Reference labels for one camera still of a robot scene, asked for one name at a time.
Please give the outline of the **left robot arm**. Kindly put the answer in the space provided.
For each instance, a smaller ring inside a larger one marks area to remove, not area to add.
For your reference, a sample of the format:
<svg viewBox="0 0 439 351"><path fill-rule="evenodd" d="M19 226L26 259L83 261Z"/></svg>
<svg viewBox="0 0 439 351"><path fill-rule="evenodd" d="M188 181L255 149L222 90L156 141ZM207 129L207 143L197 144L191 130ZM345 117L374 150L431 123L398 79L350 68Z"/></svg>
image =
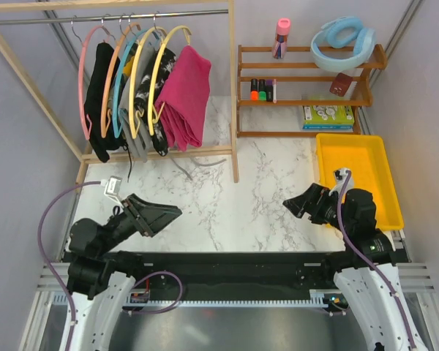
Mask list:
<svg viewBox="0 0 439 351"><path fill-rule="evenodd" d="M83 218L71 227L67 318L61 350L108 350L129 292L153 277L141 256L109 252L140 233L152 238L181 216L174 205L149 203L131 194L118 203L108 222Z"/></svg>

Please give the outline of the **pink trousers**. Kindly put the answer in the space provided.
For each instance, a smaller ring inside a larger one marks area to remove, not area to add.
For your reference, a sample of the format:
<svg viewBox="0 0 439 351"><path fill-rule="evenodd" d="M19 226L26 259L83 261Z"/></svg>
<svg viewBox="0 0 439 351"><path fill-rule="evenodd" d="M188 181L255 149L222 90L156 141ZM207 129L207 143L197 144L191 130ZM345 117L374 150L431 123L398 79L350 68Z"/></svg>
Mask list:
<svg viewBox="0 0 439 351"><path fill-rule="evenodd" d="M208 59L190 45L183 48L155 102L169 147L202 146L210 70Z"/></svg>

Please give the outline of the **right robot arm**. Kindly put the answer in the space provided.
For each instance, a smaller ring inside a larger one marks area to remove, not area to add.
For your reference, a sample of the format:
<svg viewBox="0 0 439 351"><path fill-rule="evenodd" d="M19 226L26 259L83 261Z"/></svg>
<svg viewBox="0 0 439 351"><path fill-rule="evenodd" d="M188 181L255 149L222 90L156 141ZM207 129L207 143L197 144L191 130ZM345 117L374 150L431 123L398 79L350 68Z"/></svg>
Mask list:
<svg viewBox="0 0 439 351"><path fill-rule="evenodd" d="M329 224L342 233L345 250L324 259L320 278L343 294L367 349L425 350L402 292L395 251L376 225L372 194L313 183L283 205L298 219L307 214L311 223Z"/></svg>

